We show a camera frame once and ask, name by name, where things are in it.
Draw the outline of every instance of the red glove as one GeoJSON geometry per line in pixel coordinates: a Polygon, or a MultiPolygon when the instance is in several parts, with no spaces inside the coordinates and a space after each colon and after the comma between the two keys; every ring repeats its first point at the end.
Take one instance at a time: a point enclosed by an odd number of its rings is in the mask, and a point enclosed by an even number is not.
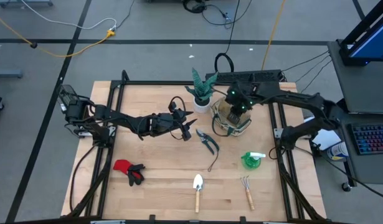
{"type": "Polygon", "coordinates": [[[140,173],[140,170],[144,168],[145,166],[142,164],[133,165],[125,159],[118,159],[114,164],[114,170],[120,170],[128,176],[130,186],[133,186],[134,183],[136,183],[136,185],[141,184],[144,177],[140,173]]]}

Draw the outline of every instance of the keyboard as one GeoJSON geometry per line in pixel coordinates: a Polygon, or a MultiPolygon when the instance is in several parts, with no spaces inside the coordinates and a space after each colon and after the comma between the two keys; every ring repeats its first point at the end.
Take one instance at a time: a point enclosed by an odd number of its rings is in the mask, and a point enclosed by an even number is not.
{"type": "Polygon", "coordinates": [[[350,124],[348,128],[359,155],[383,153],[383,124],[350,124]]]}
{"type": "MultiPolygon", "coordinates": [[[[205,75],[205,80],[215,75],[208,73],[205,75]]],[[[218,83],[232,83],[234,81],[240,82],[282,82],[283,75],[281,70],[265,70],[265,71],[249,71],[249,72],[224,72],[219,73],[216,82],[218,83]]]]}

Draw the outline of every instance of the potted plant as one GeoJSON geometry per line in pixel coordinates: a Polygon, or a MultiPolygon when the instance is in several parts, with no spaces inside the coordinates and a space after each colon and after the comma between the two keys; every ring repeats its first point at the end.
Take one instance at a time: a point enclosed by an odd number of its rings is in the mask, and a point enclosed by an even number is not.
{"type": "Polygon", "coordinates": [[[217,73],[205,82],[202,82],[198,72],[192,69],[192,79],[194,80],[194,89],[186,87],[186,90],[194,96],[194,111],[206,113],[210,106],[210,97],[213,94],[212,86],[215,84],[217,73]]]}

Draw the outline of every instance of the computer monitor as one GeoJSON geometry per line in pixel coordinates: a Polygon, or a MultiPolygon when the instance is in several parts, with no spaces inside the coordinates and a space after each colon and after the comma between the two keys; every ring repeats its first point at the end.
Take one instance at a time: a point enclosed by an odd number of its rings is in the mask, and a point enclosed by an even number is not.
{"type": "Polygon", "coordinates": [[[383,62],[383,0],[340,43],[346,66],[383,62]]]}

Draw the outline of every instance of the white pot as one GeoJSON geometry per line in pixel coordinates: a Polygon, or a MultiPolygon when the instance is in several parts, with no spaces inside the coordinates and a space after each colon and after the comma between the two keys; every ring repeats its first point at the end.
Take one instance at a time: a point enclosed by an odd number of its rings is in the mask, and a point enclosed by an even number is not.
{"type": "Polygon", "coordinates": [[[197,103],[196,103],[196,98],[194,97],[194,111],[197,112],[197,113],[206,113],[208,112],[210,108],[210,98],[209,98],[209,103],[205,106],[199,106],[197,103]]]}

